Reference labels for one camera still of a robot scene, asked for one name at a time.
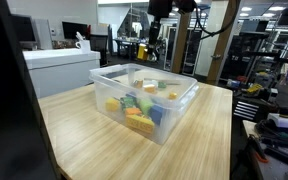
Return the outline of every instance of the ceiling light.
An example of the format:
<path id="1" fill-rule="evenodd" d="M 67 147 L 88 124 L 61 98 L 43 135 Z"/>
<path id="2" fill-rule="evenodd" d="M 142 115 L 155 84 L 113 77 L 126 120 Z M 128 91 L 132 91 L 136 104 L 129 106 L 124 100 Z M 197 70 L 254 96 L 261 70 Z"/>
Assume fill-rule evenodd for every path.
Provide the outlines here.
<path id="1" fill-rule="evenodd" d="M 273 14 L 273 13 L 265 13 L 265 14 L 263 14 L 263 16 L 264 17 L 273 17 L 273 16 L 275 16 L 275 14 Z"/>
<path id="2" fill-rule="evenodd" d="M 98 4 L 117 4 L 117 3 L 134 3 L 135 0 L 98 0 Z M 139 2 L 149 2 L 149 0 L 136 0 L 137 3 Z"/>
<path id="3" fill-rule="evenodd" d="M 248 16 L 247 13 L 241 13 L 240 16 Z"/>
<path id="4" fill-rule="evenodd" d="M 285 9 L 285 7 L 275 6 L 275 7 L 270 7 L 268 10 L 270 10 L 270 11 L 282 11 L 284 9 Z"/>
<path id="5" fill-rule="evenodd" d="M 251 11 L 252 10 L 252 8 L 249 8 L 249 7 L 243 7 L 242 8 L 242 11 Z"/>

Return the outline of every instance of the white cabinet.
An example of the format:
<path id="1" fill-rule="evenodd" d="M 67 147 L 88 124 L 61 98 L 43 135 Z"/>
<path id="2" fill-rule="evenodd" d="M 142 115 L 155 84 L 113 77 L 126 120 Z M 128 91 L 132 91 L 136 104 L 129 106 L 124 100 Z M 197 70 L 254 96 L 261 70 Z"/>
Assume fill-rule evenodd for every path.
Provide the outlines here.
<path id="1" fill-rule="evenodd" d="M 99 68 L 100 53 L 79 49 L 24 51 L 37 98 L 91 83 L 89 70 Z"/>

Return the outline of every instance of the wall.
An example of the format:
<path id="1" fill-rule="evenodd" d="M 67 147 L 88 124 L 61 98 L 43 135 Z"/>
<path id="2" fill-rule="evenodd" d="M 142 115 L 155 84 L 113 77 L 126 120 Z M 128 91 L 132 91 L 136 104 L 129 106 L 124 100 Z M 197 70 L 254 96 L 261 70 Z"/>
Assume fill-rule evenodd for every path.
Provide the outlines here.
<path id="1" fill-rule="evenodd" d="M 96 24 L 97 0 L 7 0 L 11 13 L 48 19 L 56 35 L 52 40 L 64 40 L 62 21 Z"/>
<path id="2" fill-rule="evenodd" d="M 213 1 L 209 13 L 206 29 L 210 32 L 218 31 L 222 27 L 223 19 L 227 9 L 228 1 Z M 201 44 L 200 55 L 197 57 L 195 74 L 207 76 L 211 66 L 218 35 L 204 39 Z"/>
<path id="3" fill-rule="evenodd" d="M 117 30 L 121 26 L 130 7 L 98 7 L 98 22 L 110 24 L 112 27 L 112 37 L 117 38 Z M 117 52 L 117 44 L 113 41 L 113 51 Z"/>

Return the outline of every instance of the foam block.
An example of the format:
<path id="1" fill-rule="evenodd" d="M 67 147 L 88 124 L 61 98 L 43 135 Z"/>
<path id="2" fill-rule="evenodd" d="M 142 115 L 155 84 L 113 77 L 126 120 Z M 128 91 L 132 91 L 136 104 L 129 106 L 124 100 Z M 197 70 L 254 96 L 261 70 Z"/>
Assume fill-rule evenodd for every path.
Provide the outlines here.
<path id="1" fill-rule="evenodd" d="M 135 114 L 142 114 L 142 111 L 138 108 L 127 108 L 125 109 L 125 115 L 135 115 Z"/>
<path id="2" fill-rule="evenodd" d="M 148 84 L 143 86 L 144 91 L 148 92 L 148 93 L 155 93 L 155 85 L 154 84 Z"/>
<path id="3" fill-rule="evenodd" d="M 177 94 L 174 92 L 171 92 L 168 96 L 168 99 L 176 99 L 177 98 Z"/>
<path id="4" fill-rule="evenodd" d="M 160 125 L 164 109 L 161 106 L 154 105 L 150 109 L 150 117 L 155 124 Z"/>
<path id="5" fill-rule="evenodd" d="M 138 115 L 126 116 L 126 125 L 152 134 L 154 130 L 154 122 Z"/>
<path id="6" fill-rule="evenodd" d="M 158 82 L 158 88 L 165 89 L 166 88 L 166 83 Z"/>
<path id="7" fill-rule="evenodd" d="M 145 116 L 149 116 L 151 107 L 154 105 L 150 99 L 139 100 L 138 105 Z"/>
<path id="8" fill-rule="evenodd" d="M 120 101 L 123 111 L 126 108 L 136 108 L 136 102 L 133 97 L 122 97 Z"/>
<path id="9" fill-rule="evenodd" d="M 105 102 L 106 111 L 115 112 L 119 109 L 120 102 L 114 98 L 108 98 Z"/>

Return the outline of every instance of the black cable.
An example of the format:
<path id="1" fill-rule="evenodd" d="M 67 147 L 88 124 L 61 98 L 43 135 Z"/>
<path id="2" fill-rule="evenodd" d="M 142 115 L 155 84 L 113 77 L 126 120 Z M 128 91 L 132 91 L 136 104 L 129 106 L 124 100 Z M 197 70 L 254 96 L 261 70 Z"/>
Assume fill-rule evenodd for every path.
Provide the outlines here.
<path id="1" fill-rule="evenodd" d="M 202 37 L 202 38 L 200 38 L 200 39 L 205 39 L 205 38 L 207 38 L 207 37 L 213 37 L 213 36 L 215 36 L 215 35 L 217 35 L 217 34 L 220 34 L 220 33 L 224 32 L 224 31 L 226 31 L 226 30 L 233 24 L 233 22 L 234 22 L 234 20 L 235 20 L 235 17 L 237 16 L 238 6 L 239 6 L 238 0 L 235 0 L 235 1 L 236 1 L 236 7 L 235 7 L 235 11 L 234 11 L 234 16 L 233 16 L 233 18 L 231 19 L 231 21 L 230 21 L 226 26 L 224 26 L 223 28 L 221 28 L 220 30 L 215 31 L 215 32 L 209 32 L 209 31 L 207 31 L 207 30 L 202 26 L 201 21 L 200 21 L 200 18 L 198 17 L 198 5 L 197 5 L 197 3 L 195 3 L 195 8 L 196 8 L 196 22 L 195 22 L 195 26 L 194 26 L 194 29 L 193 29 L 193 30 L 196 29 L 196 25 L 198 24 L 199 27 L 201 28 L 201 30 L 202 30 L 203 32 L 205 32 L 206 34 L 208 34 L 207 36 L 204 36 L 204 37 Z"/>

